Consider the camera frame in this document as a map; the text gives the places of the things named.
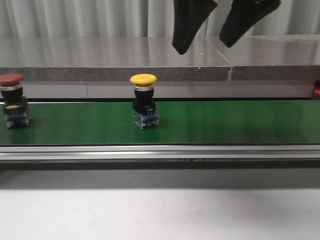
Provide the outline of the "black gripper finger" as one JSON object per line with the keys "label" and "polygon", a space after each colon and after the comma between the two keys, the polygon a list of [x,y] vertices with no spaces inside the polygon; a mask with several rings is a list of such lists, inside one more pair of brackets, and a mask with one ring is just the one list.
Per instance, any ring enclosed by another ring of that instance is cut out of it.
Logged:
{"label": "black gripper finger", "polygon": [[233,0],[219,34],[228,48],[232,47],[252,26],[275,11],[280,0]]}
{"label": "black gripper finger", "polygon": [[174,26],[172,46],[184,55],[202,24],[218,6],[213,0],[174,0]]}

